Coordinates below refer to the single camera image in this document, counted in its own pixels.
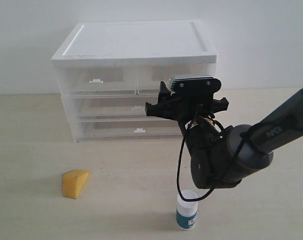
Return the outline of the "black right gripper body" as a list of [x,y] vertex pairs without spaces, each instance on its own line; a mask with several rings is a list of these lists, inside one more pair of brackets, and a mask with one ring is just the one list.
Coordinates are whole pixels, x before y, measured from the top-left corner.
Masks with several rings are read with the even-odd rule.
[[195,116],[214,118],[214,114],[226,111],[229,101],[223,97],[222,99],[214,99],[212,97],[188,97],[170,94],[166,84],[161,81],[157,103],[145,104],[145,113],[148,117],[157,117],[167,120],[173,120],[178,123],[186,123]]

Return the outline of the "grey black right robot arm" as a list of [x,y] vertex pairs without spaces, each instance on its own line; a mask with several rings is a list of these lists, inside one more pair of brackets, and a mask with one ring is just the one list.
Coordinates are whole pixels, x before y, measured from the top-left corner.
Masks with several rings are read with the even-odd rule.
[[147,116],[178,123],[198,189],[234,188],[267,168],[274,150],[303,136],[303,88],[254,125],[223,127],[215,120],[229,106],[226,98],[214,98],[221,85],[214,77],[161,82],[157,103],[145,105]]

